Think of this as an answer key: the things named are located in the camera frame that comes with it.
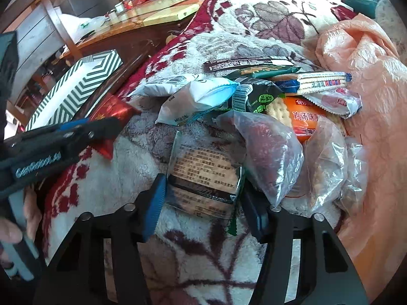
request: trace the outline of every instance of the biscuit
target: biscuit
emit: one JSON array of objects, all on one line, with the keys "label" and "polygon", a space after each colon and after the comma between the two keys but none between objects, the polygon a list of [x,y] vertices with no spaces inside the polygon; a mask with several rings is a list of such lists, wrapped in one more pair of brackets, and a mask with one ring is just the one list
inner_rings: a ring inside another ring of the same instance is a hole
[{"label": "biscuit", "polygon": [[276,118],[278,121],[288,127],[293,126],[290,111],[281,97],[277,97],[273,102],[266,106],[266,114]]}]

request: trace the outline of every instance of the red decoration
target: red decoration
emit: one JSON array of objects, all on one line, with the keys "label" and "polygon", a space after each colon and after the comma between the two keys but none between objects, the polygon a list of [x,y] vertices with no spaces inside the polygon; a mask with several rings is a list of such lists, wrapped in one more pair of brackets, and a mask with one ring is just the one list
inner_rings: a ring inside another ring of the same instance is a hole
[{"label": "red decoration", "polygon": [[[116,96],[107,93],[103,99],[99,108],[90,116],[89,120],[99,120],[106,117],[116,117],[120,120],[122,127],[125,127],[131,117],[133,117],[137,111],[127,103],[121,101]],[[91,147],[94,148],[105,158],[113,159],[113,142],[115,139],[104,139],[100,141],[94,141]]]},{"label": "red decoration", "polygon": [[335,17],[339,21],[353,19],[357,15],[355,12],[349,10],[348,8],[345,8],[344,6],[332,7],[331,12],[335,15]]}]

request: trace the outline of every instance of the orange plastic sheet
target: orange plastic sheet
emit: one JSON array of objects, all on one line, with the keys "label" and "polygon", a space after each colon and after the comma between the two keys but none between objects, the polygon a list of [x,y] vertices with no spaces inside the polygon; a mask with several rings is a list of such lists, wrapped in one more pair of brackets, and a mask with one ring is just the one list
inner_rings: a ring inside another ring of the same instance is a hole
[{"label": "orange plastic sheet", "polygon": [[368,188],[363,209],[338,235],[373,301],[407,252],[407,67],[362,14],[328,28],[316,55],[324,68],[350,72],[348,87],[362,97],[363,108],[345,127],[368,151]]}]

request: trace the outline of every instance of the finger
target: finger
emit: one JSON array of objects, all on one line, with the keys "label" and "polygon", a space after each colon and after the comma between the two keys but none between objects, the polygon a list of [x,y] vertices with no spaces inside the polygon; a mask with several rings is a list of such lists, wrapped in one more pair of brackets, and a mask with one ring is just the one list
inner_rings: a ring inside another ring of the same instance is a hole
[{"label": "finger", "polygon": [[2,263],[9,263],[9,256],[7,255],[7,252],[4,251],[3,247],[0,246],[0,262]]},{"label": "finger", "polygon": [[31,220],[38,210],[37,207],[37,194],[35,191],[30,188],[25,188],[25,199],[24,199],[24,207],[23,207],[23,214],[27,220]]},{"label": "finger", "polygon": [[37,229],[38,229],[39,222],[41,221],[41,218],[42,218],[42,214],[41,214],[40,210],[37,208],[32,219],[27,220],[27,229],[26,229],[27,236],[28,236],[28,238],[30,238],[33,241],[35,239],[35,234],[37,234]]},{"label": "finger", "polygon": [[23,238],[23,233],[16,224],[7,219],[0,218],[0,240],[7,243],[19,243]]}]

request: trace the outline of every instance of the floral blanket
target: floral blanket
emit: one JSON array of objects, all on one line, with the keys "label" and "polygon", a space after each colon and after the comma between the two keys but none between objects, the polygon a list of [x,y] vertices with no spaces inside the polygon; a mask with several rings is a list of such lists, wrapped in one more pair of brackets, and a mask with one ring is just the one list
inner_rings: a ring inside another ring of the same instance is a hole
[{"label": "floral blanket", "polygon": [[[220,58],[279,55],[304,71],[319,70],[315,45],[319,33],[337,22],[330,11],[335,4],[335,0],[205,0],[187,29],[131,76],[119,97],[126,100],[147,79],[204,73],[204,62]],[[88,148],[81,161],[59,178],[46,198],[42,226],[48,260],[82,212],[113,212],[148,189],[157,173],[165,173],[176,128],[154,124],[160,104],[159,99],[140,101],[145,112],[123,130],[112,161]],[[193,136],[214,132],[199,121],[180,130]],[[300,213],[302,204],[287,199],[283,205]],[[324,214],[331,225],[337,224],[339,211],[327,207]],[[229,235],[219,221],[165,205],[155,235],[139,245],[153,304],[248,304],[265,247],[250,235],[242,215],[237,232]],[[294,245],[286,300],[294,299],[297,289],[299,248]],[[109,240],[105,251],[107,290],[114,299]]]}]

